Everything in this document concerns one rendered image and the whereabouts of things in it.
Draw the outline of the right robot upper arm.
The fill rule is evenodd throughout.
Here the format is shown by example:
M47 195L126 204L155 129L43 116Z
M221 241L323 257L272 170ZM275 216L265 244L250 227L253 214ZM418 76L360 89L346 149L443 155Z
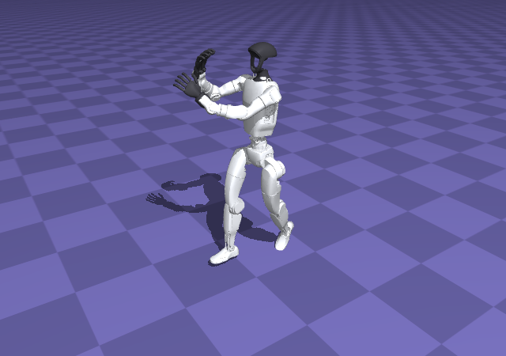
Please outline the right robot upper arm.
M223 84L222 87L213 86L213 92L208 97L214 102L221 99L221 97L228 96L239 91L243 91L244 82L247 78L252 77L249 74L242 74L237 79Z

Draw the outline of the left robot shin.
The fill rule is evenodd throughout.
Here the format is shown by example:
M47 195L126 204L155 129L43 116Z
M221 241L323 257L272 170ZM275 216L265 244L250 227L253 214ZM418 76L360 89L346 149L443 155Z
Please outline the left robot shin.
M277 215L270 213L270 217L274 224L281 230L281 234L285 232L285 235L289 232L288 227L288 211L285 207L285 203L280 203L280 210Z

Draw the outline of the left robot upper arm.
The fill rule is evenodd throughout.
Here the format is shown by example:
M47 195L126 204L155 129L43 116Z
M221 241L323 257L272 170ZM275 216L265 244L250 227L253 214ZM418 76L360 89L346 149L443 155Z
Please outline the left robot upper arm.
M251 118L255 114L259 113L263 109L278 103L281 100L281 94L276 85L272 85L264 90L263 94L259 97L255 98L249 105L246 107L247 115L244 118L240 118L238 120L244 121L246 119ZM240 105L239 105L240 106ZM244 105L242 105L244 106ZM245 106L244 106L245 107Z

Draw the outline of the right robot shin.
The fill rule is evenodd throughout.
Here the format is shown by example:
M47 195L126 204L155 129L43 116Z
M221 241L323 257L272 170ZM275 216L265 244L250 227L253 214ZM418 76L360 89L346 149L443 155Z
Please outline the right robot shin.
M229 211L228 204L225 204L223 224L225 231L225 249L228 249L227 252L233 250L236 232L239 229L241 218L242 214L232 213ZM228 245L227 247L226 242Z

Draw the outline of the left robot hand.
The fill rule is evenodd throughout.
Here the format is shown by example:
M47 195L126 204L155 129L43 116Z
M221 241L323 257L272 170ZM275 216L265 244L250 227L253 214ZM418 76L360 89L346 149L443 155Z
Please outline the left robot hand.
M184 83L182 83L180 80L176 79L175 81L177 81L178 83L181 84L181 86L183 86L184 88L182 88L181 86L177 85L177 84L173 84L173 86L177 87L178 89L184 91L184 93L186 95L188 95L189 97L194 97L196 98L195 99L195 102L197 104L199 104L202 108L205 108L198 100L203 96L203 95L206 95L204 92L201 92L201 87L199 86L198 84L198 79L196 78L196 76L194 74L191 74L192 78L194 79L194 81L192 81L190 79L190 77L185 74L185 73L182 73L182 75L184 77L186 77L186 79L189 81L187 81L185 78L183 78L182 76L178 75L177 77L180 78L181 80L183 80L187 85L185 85ZM207 96L207 95L206 95ZM208 96L207 96L208 97Z

